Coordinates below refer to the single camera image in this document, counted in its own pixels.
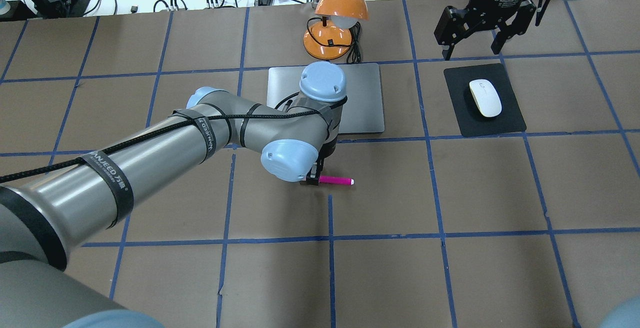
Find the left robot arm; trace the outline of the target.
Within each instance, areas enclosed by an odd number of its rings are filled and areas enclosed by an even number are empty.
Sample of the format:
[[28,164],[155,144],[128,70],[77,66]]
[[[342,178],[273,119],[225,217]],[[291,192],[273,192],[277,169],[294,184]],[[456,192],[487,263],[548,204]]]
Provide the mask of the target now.
[[302,69],[285,111],[204,86],[185,109],[127,140],[2,176],[1,326],[160,328],[69,277],[71,252],[230,143],[259,153],[284,182],[305,180],[331,153],[347,99],[343,69],[326,61]]

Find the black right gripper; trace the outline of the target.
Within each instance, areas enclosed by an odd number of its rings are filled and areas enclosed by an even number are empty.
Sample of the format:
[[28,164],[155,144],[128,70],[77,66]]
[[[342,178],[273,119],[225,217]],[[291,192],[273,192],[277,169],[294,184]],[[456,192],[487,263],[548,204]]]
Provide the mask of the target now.
[[532,0],[469,0],[466,7],[446,6],[434,29],[442,57],[450,61],[455,45],[476,32],[498,30],[491,44],[499,55],[507,41],[526,33],[537,6]]

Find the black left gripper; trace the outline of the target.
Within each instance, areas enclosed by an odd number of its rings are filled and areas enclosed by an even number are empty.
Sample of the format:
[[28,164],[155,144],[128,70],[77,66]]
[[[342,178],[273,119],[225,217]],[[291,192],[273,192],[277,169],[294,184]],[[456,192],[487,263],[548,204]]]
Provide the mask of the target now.
[[307,175],[300,181],[300,185],[314,187],[320,185],[320,177],[322,175],[324,161],[334,153],[337,143],[338,139],[334,138],[331,141],[322,144],[320,151],[318,152],[318,157],[311,167],[311,176]]

